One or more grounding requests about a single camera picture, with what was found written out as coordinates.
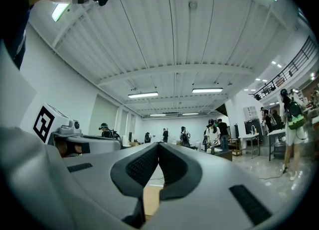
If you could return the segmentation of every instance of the white shorts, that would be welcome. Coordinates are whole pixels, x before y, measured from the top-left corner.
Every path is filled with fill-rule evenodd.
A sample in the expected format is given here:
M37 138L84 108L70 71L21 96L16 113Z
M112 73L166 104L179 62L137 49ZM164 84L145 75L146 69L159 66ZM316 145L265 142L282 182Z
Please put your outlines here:
M297 129L291 130L289 127L286 127L286 143L288 146L293 144L303 143L305 138L304 127L299 127Z

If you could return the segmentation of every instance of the cable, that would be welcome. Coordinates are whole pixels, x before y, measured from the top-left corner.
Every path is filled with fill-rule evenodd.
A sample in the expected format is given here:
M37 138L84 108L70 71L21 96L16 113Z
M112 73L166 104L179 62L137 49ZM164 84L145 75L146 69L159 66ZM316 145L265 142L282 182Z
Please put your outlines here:
M163 179L164 177L161 177L161 178L154 178L154 179L150 179L150 180L161 180Z
M270 178L259 178L259 179L269 180L269 179L276 179L276 178L280 178L281 176L283 176L283 173L282 173L280 176L275 176L275 177L270 177Z

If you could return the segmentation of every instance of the black rubber pad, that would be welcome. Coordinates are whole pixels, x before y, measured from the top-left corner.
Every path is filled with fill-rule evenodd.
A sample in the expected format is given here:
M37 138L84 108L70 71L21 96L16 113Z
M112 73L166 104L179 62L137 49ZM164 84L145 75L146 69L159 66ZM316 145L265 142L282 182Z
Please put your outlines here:
M91 165L90 163L84 163L84 164L77 164L77 165L72 165L72 166L68 166L68 170L69 172L77 172L77 171L81 171L87 168L93 167L93 165Z
M245 186L233 186L229 188L229 190L255 226L271 216L271 213L252 193L249 192L247 188L245 188Z

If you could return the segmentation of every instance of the white shirt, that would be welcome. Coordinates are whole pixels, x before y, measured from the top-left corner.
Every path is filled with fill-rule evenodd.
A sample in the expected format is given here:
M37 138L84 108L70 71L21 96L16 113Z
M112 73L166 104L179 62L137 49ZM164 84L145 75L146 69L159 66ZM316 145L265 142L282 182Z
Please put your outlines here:
M213 133L214 128L208 128L206 130L206 136L207 136L208 142L210 142L211 144L214 143L214 140L217 140L217 145L220 145L220 140L218 139L218 136L220 135L220 130L218 127L216 128L217 128L216 133Z

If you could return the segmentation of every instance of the railing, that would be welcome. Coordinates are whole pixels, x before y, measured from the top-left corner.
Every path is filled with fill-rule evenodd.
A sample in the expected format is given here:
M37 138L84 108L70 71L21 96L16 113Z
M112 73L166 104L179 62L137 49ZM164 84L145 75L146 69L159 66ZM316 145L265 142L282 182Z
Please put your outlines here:
M304 65L304 63L309 59L311 54L315 51L317 45L313 42L310 36L307 38L306 42L302 46L301 50L293 58L293 60L287 65L284 70L282 70L275 78L272 79L268 84L266 84L262 89L254 94L256 100L264 98L272 91L276 90L287 80L291 79L294 74Z

